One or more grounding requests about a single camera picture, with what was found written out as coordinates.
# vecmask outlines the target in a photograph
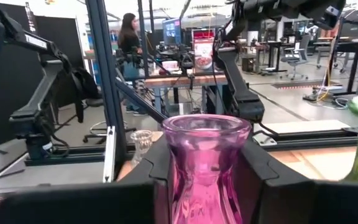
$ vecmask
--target table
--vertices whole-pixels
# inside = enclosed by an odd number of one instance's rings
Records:
[[[348,127],[338,120],[299,121],[265,125],[278,133],[322,131]],[[343,179],[350,172],[356,155],[356,147],[288,150],[270,152],[269,154],[305,177],[319,180],[335,181]],[[127,161],[123,165],[117,181],[124,178],[131,170],[131,162]]]
[[[356,147],[280,151],[270,155],[309,179],[338,181],[351,171]]]
[[[313,45],[317,46],[318,48],[318,54],[317,54],[317,67],[320,68],[320,60],[321,60],[321,53],[330,53],[331,51],[331,44],[332,44],[332,37],[320,37],[319,42],[315,42],[313,43]],[[351,38],[350,37],[340,37],[339,40],[341,41],[350,41]],[[341,69],[341,73],[344,72],[344,69],[349,61],[349,52],[345,52],[345,56],[344,56],[344,63],[343,63],[343,68]],[[336,60],[337,60],[338,56],[337,56],[337,52],[335,54],[335,67],[337,66]]]
[[[215,75],[216,83],[213,75],[203,75],[203,76],[195,76],[193,80],[193,86],[201,86],[202,90],[202,105],[206,104],[205,96],[205,87],[209,86],[217,86],[221,97],[223,93],[223,85],[227,85],[227,80],[225,75]],[[162,104],[161,99],[164,97],[165,105],[168,104],[168,91],[172,88],[180,88],[180,87],[189,87],[190,79],[187,77],[180,78],[148,78],[145,80],[145,87],[153,89],[155,95],[155,108],[157,111],[162,112]],[[216,98],[216,114],[223,114],[223,105],[219,98]]]
[[[280,41],[268,41],[268,42],[259,42],[262,45],[268,45],[268,68],[262,69],[268,73],[278,73],[278,72],[286,72],[287,70],[280,70],[280,54],[282,46],[289,46],[291,44],[283,44]],[[277,56],[276,56],[276,66],[274,65],[274,48],[277,48]]]

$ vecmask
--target poster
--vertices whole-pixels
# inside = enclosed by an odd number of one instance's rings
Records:
[[[212,72],[213,39],[194,40],[195,73]]]

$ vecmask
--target wooden board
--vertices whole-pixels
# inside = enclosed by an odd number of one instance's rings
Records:
[[[318,40],[333,40],[333,37],[319,37]],[[350,39],[350,37],[340,37],[340,40],[347,40]]]
[[[349,127],[338,120],[299,121],[266,124],[266,126],[278,133],[335,130]],[[161,132],[156,133],[155,141],[158,140],[161,135]],[[356,147],[280,151],[270,152],[270,155],[307,178],[341,180],[352,168],[356,155]],[[131,162],[127,161],[122,167],[117,180],[121,180],[131,170]]]
[[[336,181],[351,171],[356,147],[280,151],[270,155],[307,178]]]
[[[216,82],[217,83],[226,83],[226,76],[225,75],[216,75]],[[205,75],[195,77],[193,84],[194,85],[202,85],[205,83],[214,83],[214,76],[213,75]],[[190,85],[190,79],[187,77],[180,77],[180,78],[149,78],[145,80],[145,86],[147,88],[153,87],[160,87],[160,86],[173,86],[173,85]]]
[[[277,133],[299,133],[310,131],[328,131],[349,128],[349,125],[338,120],[321,120],[321,121],[295,121],[287,123],[265,124],[266,127]]]

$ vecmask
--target pink glass vase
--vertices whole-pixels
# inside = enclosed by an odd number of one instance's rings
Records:
[[[231,116],[168,118],[163,130],[174,158],[174,224],[242,223],[232,165],[251,125]]]

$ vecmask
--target jeans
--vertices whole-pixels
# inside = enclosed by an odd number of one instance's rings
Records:
[[[140,74],[139,74],[138,69],[134,66],[134,64],[132,62],[130,62],[130,63],[124,62],[123,75],[124,75],[124,78],[126,79],[126,81],[132,82],[132,86],[136,90],[135,80],[130,80],[130,78],[139,78]],[[143,109],[140,109],[139,105],[135,105],[132,102],[130,102],[129,100],[127,100],[126,105],[127,105],[127,110],[143,112]]]

